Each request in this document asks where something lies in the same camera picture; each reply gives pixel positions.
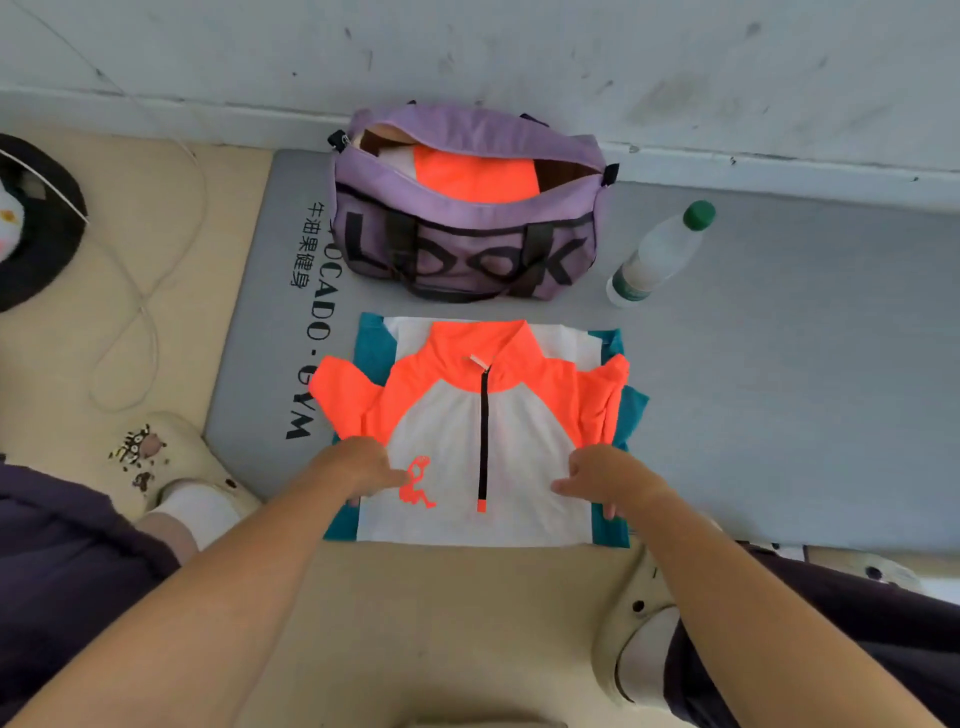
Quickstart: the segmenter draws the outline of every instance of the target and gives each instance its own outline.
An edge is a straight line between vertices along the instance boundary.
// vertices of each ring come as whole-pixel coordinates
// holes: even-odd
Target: hand
[[[610,520],[628,502],[670,487],[631,454],[612,445],[590,445],[570,453],[570,477],[554,480],[550,488],[561,496],[603,503],[604,518]]]
[[[373,437],[348,437],[323,449],[301,474],[307,482],[331,483],[351,502],[386,488],[399,488],[410,475],[392,470],[387,450]]]

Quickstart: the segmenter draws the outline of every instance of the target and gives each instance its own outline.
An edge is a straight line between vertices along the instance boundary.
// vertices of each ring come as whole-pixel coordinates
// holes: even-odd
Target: orange logo
[[[410,467],[407,468],[407,473],[410,474],[410,481],[406,485],[400,486],[400,500],[404,503],[417,505],[417,503],[422,500],[423,505],[427,508],[435,508],[437,506],[436,503],[432,503],[427,499],[425,491],[414,488],[417,483],[423,480],[423,476],[429,465],[430,458],[426,455],[418,455],[414,458],[414,461],[410,463]]]

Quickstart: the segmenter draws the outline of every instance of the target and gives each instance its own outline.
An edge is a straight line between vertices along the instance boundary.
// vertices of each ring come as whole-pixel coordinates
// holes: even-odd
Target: gray yoga mat
[[[304,367],[350,358],[361,312],[527,319],[623,330],[651,398],[632,452],[734,535],[960,550],[960,218],[619,183],[596,264],[557,300],[458,306],[341,268],[328,169],[274,158],[207,419],[261,496],[330,442]],[[611,306],[620,261],[701,197],[718,218],[689,267]]]

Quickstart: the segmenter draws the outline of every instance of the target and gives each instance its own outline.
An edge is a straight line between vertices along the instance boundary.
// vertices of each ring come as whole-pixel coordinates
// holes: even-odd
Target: plastic water bottle
[[[710,227],[716,209],[698,200],[683,215],[674,215],[649,231],[634,254],[607,281],[607,296],[613,305],[637,305],[665,280],[690,262]]]

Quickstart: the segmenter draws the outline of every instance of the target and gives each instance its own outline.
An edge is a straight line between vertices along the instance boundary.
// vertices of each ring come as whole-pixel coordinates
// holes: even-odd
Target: white and orange shirt
[[[609,443],[629,365],[543,355],[526,322],[435,322],[386,385],[326,357],[310,381],[343,438],[382,443],[411,484],[364,498],[358,541],[435,546],[592,543],[590,504],[550,491],[576,448]]]

